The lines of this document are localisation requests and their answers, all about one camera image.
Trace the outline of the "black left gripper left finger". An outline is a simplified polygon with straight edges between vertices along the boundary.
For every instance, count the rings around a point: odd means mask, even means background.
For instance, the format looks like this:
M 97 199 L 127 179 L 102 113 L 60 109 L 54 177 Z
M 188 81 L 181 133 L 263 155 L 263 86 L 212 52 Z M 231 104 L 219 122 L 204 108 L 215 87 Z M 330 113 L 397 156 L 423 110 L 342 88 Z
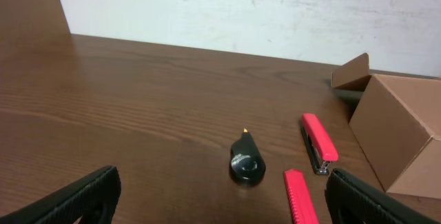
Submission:
M 81 179 L 1 217 L 2 223 L 71 224 L 111 223 L 121 195 L 121 180 L 113 165 Z

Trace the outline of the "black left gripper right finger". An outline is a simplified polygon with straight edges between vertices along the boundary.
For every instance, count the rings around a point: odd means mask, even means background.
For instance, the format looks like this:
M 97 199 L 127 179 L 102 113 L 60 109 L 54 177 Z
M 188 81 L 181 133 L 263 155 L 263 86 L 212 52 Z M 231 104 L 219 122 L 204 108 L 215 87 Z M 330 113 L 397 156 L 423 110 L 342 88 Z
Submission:
M 325 200 L 337 224 L 438 224 L 343 169 L 332 170 Z

